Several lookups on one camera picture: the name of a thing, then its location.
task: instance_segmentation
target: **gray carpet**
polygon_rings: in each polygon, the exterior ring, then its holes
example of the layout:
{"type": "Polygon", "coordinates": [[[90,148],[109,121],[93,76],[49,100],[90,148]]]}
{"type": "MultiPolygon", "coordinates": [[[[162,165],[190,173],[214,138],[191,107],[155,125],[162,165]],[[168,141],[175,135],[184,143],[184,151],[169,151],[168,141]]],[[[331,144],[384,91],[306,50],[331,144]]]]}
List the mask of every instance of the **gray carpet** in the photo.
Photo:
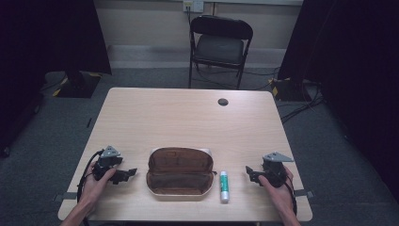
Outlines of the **gray carpet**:
{"type": "MultiPolygon", "coordinates": [[[[247,71],[272,73],[273,69],[247,71]]],[[[48,73],[45,87],[62,76],[48,73]]],[[[53,197],[67,190],[109,89],[185,89],[187,77],[188,69],[115,69],[101,79],[91,99],[55,98],[56,87],[46,89],[40,112],[10,146],[10,157],[0,159],[0,225],[60,223],[60,202],[53,202],[53,197]]],[[[262,88],[271,77],[245,73],[241,89],[262,88]]],[[[205,78],[235,83],[233,73],[205,78]]],[[[193,89],[223,87],[194,81],[193,89]]],[[[308,91],[314,95],[315,86],[308,86],[308,91]]],[[[276,104],[281,116],[303,105],[276,104]]],[[[310,199],[313,220],[303,225],[398,225],[397,202],[369,162],[344,138],[339,120],[325,104],[296,115],[284,123],[284,129],[303,184],[316,195],[310,199]]]]}

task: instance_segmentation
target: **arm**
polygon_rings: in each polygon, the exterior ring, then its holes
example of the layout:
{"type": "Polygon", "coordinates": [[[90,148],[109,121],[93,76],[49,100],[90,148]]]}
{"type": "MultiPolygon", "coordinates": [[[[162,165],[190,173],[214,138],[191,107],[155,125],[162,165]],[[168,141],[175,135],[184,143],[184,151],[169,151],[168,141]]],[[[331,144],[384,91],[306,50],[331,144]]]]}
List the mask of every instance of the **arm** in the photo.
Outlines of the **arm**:
{"type": "Polygon", "coordinates": [[[95,162],[91,163],[88,168],[87,178],[79,203],[75,205],[64,221],[62,221],[61,226],[79,225],[85,216],[93,210],[97,200],[100,199],[109,178],[111,178],[116,172],[115,169],[110,169],[105,173],[104,177],[100,181],[96,181],[92,174],[94,164],[95,162]]]}
{"type": "MultiPolygon", "coordinates": [[[[294,175],[287,168],[285,168],[285,170],[287,171],[288,177],[291,178],[292,181],[294,175]]],[[[279,216],[281,217],[284,226],[300,225],[293,210],[293,201],[291,200],[291,194],[288,188],[286,186],[275,188],[271,186],[269,181],[263,176],[259,176],[259,181],[264,186],[267,193],[270,195],[272,203],[279,211],[279,216]]],[[[291,181],[287,178],[286,183],[293,188],[291,181]]]]}

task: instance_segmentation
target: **cable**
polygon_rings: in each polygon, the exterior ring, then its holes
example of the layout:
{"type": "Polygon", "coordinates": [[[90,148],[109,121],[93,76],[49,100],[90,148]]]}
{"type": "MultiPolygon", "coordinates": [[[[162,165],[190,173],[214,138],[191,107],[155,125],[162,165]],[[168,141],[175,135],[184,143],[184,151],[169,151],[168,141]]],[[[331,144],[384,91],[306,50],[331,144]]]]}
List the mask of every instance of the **cable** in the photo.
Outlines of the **cable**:
{"type": "Polygon", "coordinates": [[[212,7],[212,15],[215,16],[215,8],[216,8],[216,3],[214,2],[214,6],[212,7]]]}
{"type": "Polygon", "coordinates": [[[185,7],[185,12],[187,14],[188,25],[191,27],[191,7],[185,7]]]}
{"type": "Polygon", "coordinates": [[[302,105],[302,104],[287,104],[287,105],[278,105],[277,107],[283,107],[283,106],[293,106],[293,105],[302,105]]]}
{"type": "Polygon", "coordinates": [[[314,106],[320,105],[322,102],[324,102],[324,97],[323,96],[319,96],[317,97],[317,95],[319,94],[319,87],[317,86],[317,91],[316,94],[313,97],[313,100],[309,103],[306,103],[305,105],[295,109],[293,112],[281,117],[281,122],[285,123],[288,120],[290,120],[292,117],[296,116],[297,114],[301,113],[302,111],[306,110],[306,109],[313,109],[314,106]]]}
{"type": "MultiPolygon", "coordinates": [[[[80,201],[80,197],[82,196],[83,184],[85,183],[86,178],[87,178],[86,173],[88,172],[88,167],[90,166],[90,164],[91,164],[91,162],[93,161],[94,157],[95,157],[96,155],[101,155],[103,152],[104,152],[104,149],[102,149],[101,151],[98,151],[98,152],[95,153],[95,154],[90,158],[90,160],[88,161],[88,164],[86,165],[85,170],[83,171],[82,177],[80,178],[79,185],[77,186],[77,195],[76,195],[76,197],[77,197],[77,202],[80,201]]],[[[87,219],[86,217],[83,219],[83,223],[85,224],[85,226],[88,226],[88,225],[89,225],[89,224],[88,224],[88,219],[87,219]]]]}
{"type": "Polygon", "coordinates": [[[291,200],[293,201],[293,210],[294,213],[297,214],[297,205],[296,205],[296,198],[294,195],[294,184],[291,181],[291,184],[293,185],[293,188],[291,188],[290,186],[288,186],[287,182],[284,182],[285,186],[288,188],[288,191],[290,192],[291,195],[291,200]]]}
{"type": "MultiPolygon", "coordinates": [[[[232,84],[225,84],[225,83],[219,83],[219,82],[213,81],[213,80],[211,80],[211,79],[206,78],[206,77],[203,76],[203,73],[208,73],[208,74],[216,74],[216,73],[235,73],[235,71],[206,72],[206,71],[204,71],[204,70],[201,70],[201,69],[198,67],[197,64],[195,64],[194,66],[196,67],[196,70],[197,70],[197,72],[199,73],[199,76],[202,78],[202,80],[201,80],[201,79],[196,79],[196,78],[193,78],[192,80],[194,80],[194,81],[200,81],[200,82],[213,83],[213,84],[219,85],[220,87],[223,87],[223,88],[225,88],[225,89],[235,89],[235,85],[232,85],[232,84]]],[[[249,72],[244,72],[244,73],[255,74],[255,75],[260,75],[260,76],[273,75],[273,78],[272,78],[272,80],[271,80],[271,81],[273,81],[273,80],[275,79],[275,77],[276,77],[276,74],[277,74],[276,70],[278,70],[278,69],[279,69],[279,67],[275,68],[274,71],[273,71],[272,73],[249,73],[249,72]]],[[[259,90],[259,89],[267,88],[268,86],[270,86],[271,81],[270,81],[269,83],[267,83],[266,85],[260,87],[260,88],[251,89],[251,90],[259,90]]]]}

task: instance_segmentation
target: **folding chair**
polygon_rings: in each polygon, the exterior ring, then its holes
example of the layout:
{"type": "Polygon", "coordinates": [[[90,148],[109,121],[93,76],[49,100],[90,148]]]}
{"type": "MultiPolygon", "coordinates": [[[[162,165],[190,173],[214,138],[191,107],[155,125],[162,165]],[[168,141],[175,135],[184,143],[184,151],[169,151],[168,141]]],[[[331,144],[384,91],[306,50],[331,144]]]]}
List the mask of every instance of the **folding chair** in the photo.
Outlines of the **folding chair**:
{"type": "Polygon", "coordinates": [[[195,63],[197,70],[198,64],[238,70],[236,89],[240,89],[252,36],[251,26],[241,20],[209,15],[193,19],[190,25],[191,53],[188,87],[191,88],[192,69],[195,63]],[[197,43],[195,34],[200,34],[197,43]]]}

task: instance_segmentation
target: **wooden tabletop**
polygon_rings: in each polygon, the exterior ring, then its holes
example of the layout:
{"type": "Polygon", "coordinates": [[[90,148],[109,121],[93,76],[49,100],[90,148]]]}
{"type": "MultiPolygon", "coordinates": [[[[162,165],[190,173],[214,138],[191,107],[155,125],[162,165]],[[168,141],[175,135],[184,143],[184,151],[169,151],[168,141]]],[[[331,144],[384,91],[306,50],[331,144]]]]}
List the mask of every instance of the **wooden tabletop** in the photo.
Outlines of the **wooden tabletop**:
{"type": "MultiPolygon", "coordinates": [[[[137,221],[276,221],[278,213],[263,187],[250,182],[245,166],[262,170],[262,156],[279,152],[294,158],[272,95],[265,91],[208,89],[109,90],[99,118],[72,178],[76,185],[95,152],[113,146],[121,153],[119,170],[137,168],[135,177],[109,183],[90,220],[137,221]],[[220,105],[219,99],[227,105],[220,105]],[[214,159],[211,190],[196,201],[163,201],[146,184],[150,152],[160,147],[207,148],[214,159]],[[230,201],[220,201],[219,173],[229,174],[230,201]]],[[[303,185],[294,163],[284,163],[294,174],[295,189],[303,185]]],[[[298,197],[297,217],[312,218],[306,197],[298,197]]],[[[65,200],[58,217],[76,205],[65,200]]]]}

